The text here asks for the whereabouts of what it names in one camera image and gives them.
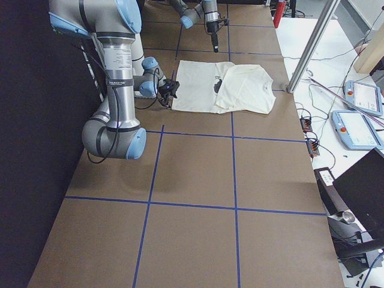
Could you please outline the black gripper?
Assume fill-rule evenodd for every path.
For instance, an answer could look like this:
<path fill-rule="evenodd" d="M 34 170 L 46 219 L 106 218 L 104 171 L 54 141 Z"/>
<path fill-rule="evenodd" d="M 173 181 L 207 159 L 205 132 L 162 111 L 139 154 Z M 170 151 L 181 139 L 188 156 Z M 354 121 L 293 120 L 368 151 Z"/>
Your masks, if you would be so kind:
<path fill-rule="evenodd" d="M 219 43 L 218 43 L 218 36 L 217 31 L 219 30 L 219 24 L 218 21 L 211 21 L 206 22 L 206 30 L 207 33 L 211 36 L 211 43 L 214 53 L 218 53 L 219 50 Z"/>
<path fill-rule="evenodd" d="M 164 85 L 160 86 L 158 91 L 161 95 L 160 97 L 160 104 L 167 108 L 171 109 L 172 108 L 172 101 L 173 98 L 176 98 L 176 92 L 179 88 L 180 84 L 176 80 L 172 79 L 166 79 L 164 81 Z"/>

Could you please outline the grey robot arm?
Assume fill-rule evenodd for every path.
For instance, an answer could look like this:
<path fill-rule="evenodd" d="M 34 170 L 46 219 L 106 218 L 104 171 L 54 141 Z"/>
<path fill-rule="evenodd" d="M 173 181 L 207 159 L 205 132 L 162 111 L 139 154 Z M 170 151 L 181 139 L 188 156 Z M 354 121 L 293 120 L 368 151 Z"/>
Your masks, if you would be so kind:
<path fill-rule="evenodd" d="M 169 0 L 168 3 L 180 16 L 184 28 L 189 29 L 200 20 L 204 20 L 206 33 L 211 36 L 211 43 L 214 53 L 218 53 L 219 43 L 217 33 L 220 30 L 220 14 L 217 2 L 200 1 L 193 8 L 190 8 L 184 1 Z"/>
<path fill-rule="evenodd" d="M 135 74 L 134 58 L 142 51 L 137 2 L 50 1 L 49 15 L 56 31 L 83 38 L 94 35 L 102 45 L 107 97 L 83 127 L 87 154 L 102 160 L 140 158 L 146 130 L 135 116 L 135 93 L 168 107 L 179 82 L 168 79 L 153 57 L 144 58 L 142 74 Z"/>

